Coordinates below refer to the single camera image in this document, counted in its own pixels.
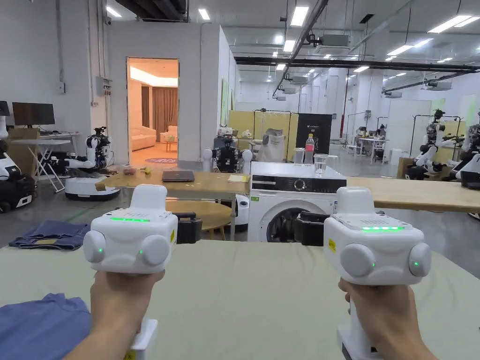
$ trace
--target human hand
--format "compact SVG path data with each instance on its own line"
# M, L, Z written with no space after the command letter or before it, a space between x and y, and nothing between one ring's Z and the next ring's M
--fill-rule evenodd
M92 332L122 329L134 335L147 311L153 286L164 275L165 271L135 276L97 272L90 288Z
M417 359L435 359L421 339L410 286L370 287L340 279L338 287L346 292L346 301L355 303L363 330L384 359L410 359L414 354Z

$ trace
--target blue cloth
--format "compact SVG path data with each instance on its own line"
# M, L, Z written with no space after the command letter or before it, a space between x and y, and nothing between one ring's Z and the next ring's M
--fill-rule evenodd
M22 249L73 251L83 245L84 236L89 230L90 226L87 224L47 220L23 236L16 238L10 243L10 246Z
M91 315L80 298L48 294L0 308L0 360L63 359L83 339Z

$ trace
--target round wooden table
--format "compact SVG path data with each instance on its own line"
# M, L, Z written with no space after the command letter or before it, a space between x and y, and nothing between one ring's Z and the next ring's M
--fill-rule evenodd
M196 213L202 221L202 230L208 230L210 240L213 240L215 229L220 229L222 239L225 240L223 226L230 224L232 209L228 206L200 200L174 200L167 201L167 211L173 213Z

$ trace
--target white controller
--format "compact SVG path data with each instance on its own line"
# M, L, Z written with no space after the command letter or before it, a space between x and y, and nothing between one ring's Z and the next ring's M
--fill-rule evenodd
M428 274L432 262L423 233L412 225L375 213L370 190L338 189L337 213L324 222L327 260L340 276L358 285L413 285ZM350 303L351 323L338 329L347 359L381 359Z
M165 210L166 197L164 186L139 185L129 208L94 219L83 245L92 269L132 275L163 271L178 230L177 217ZM144 319L126 359L146 359L157 326L157 320Z

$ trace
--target washing machine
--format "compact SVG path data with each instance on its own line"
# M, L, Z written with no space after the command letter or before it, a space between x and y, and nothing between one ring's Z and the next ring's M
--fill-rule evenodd
M332 214L347 178L330 167L315 177L306 164L252 162L247 241L292 242L302 211Z

